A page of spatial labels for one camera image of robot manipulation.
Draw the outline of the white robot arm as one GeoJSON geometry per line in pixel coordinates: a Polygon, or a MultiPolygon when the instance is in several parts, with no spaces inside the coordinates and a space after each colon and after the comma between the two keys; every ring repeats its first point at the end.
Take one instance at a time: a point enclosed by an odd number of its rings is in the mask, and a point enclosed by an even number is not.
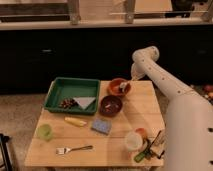
{"type": "Polygon", "coordinates": [[[147,75],[169,99],[166,110],[165,171],[213,171],[213,106],[156,63],[156,46],[136,50],[132,74],[147,75]]]}

